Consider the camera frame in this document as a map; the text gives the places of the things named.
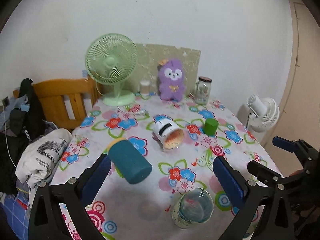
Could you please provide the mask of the person's right hand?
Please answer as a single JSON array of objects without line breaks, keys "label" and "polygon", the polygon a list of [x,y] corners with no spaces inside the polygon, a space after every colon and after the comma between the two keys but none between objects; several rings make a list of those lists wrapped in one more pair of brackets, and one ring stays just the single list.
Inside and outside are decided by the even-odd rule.
[{"label": "person's right hand", "polygon": [[289,177],[300,177],[303,174],[304,170],[296,170],[292,174],[289,175]]}]

